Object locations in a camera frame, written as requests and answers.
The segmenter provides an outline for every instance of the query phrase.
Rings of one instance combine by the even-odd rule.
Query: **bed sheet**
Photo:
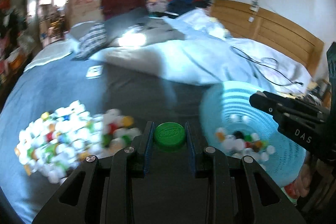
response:
[[[71,58],[72,54],[26,71],[0,115],[0,186],[25,223],[32,222],[59,187],[50,184],[39,172],[28,177],[13,150],[18,143],[19,131],[41,113],[80,100],[92,114],[119,108],[122,113],[133,116],[141,130],[147,121],[156,124],[189,121],[195,130],[201,128],[199,103],[207,86],[179,84],[110,64],[103,64],[100,78],[86,79],[88,68],[102,63],[71,61]],[[162,175],[178,168],[180,173],[176,174],[175,180],[162,183],[148,176],[134,181],[137,223],[204,223],[207,181],[192,178],[188,163],[180,160],[181,153],[186,151],[166,156],[164,163],[158,157],[152,159],[151,168],[156,168]],[[167,212],[169,217],[155,219],[158,216],[152,212],[164,208],[166,202],[174,208],[183,207],[190,217],[186,219],[171,210]]]

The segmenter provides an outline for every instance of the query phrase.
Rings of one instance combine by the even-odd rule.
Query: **screw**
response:
[[[251,164],[251,163],[253,163],[253,158],[250,157],[250,156],[246,156],[246,157],[244,157],[244,162],[247,162],[248,164]]]
[[[205,148],[205,152],[210,153],[210,154],[215,153],[215,151],[216,149],[212,146],[208,146]]]
[[[96,159],[96,156],[94,156],[94,155],[90,155],[90,156],[87,156],[87,157],[85,158],[85,160],[86,160],[87,162],[93,162],[93,161],[95,161],[95,159]]]
[[[124,149],[125,153],[133,153],[134,152],[134,147],[133,146],[128,146]]]

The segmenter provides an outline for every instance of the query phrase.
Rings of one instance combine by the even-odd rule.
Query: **wooden headboard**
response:
[[[304,65],[314,76],[324,43],[294,22],[265,9],[254,12],[250,6],[232,0],[214,0],[211,16],[220,20],[233,37],[270,46]]]

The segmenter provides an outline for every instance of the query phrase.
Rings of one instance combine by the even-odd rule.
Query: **cable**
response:
[[[272,67],[270,67],[270,66],[268,66],[268,65],[265,65],[265,64],[263,64],[263,63],[261,63],[261,62],[258,62],[258,61],[256,61],[256,60],[254,60],[252,57],[250,57],[248,54],[246,54],[246,53],[245,53],[244,51],[242,51],[241,49],[238,49],[238,48],[236,48],[236,47],[234,47],[234,46],[230,46],[230,50],[231,50],[234,54],[236,54],[236,55],[238,55],[238,56],[240,56],[240,57],[242,57],[242,58],[245,58],[246,60],[248,60],[248,61],[250,61],[250,62],[252,62],[252,63],[255,63],[255,64],[258,64],[258,65],[261,65],[261,66],[270,68],[270,69],[272,69],[272,70],[275,70],[276,72],[280,73],[286,80],[288,80],[289,82],[291,82],[290,84],[286,84],[286,85],[280,85],[280,84],[274,83],[274,82],[272,82],[271,80],[269,80],[268,78],[266,78],[266,76],[265,76],[264,74],[261,73],[261,71],[258,69],[258,67],[257,67],[256,65],[254,65],[255,69],[257,69],[257,70],[259,71],[259,73],[260,73],[260,74],[261,74],[267,81],[269,81],[270,83],[272,83],[272,84],[274,84],[274,85],[277,85],[277,86],[289,86],[289,85],[292,85],[292,84],[298,84],[298,85],[303,86],[303,83],[302,83],[302,82],[296,82],[296,81],[293,82],[292,80],[290,80],[289,78],[287,78],[283,73],[281,73],[279,70],[277,70],[277,69],[275,69],[275,68],[272,68]],[[236,52],[236,50],[238,50],[239,52],[242,52],[242,53],[245,54],[247,57],[242,56],[239,52]],[[276,64],[277,64],[277,68],[278,68],[279,62],[278,62],[276,59],[274,59],[274,58],[270,58],[270,57],[263,57],[261,60],[266,60],[266,59],[274,60],[274,61],[276,62]]]

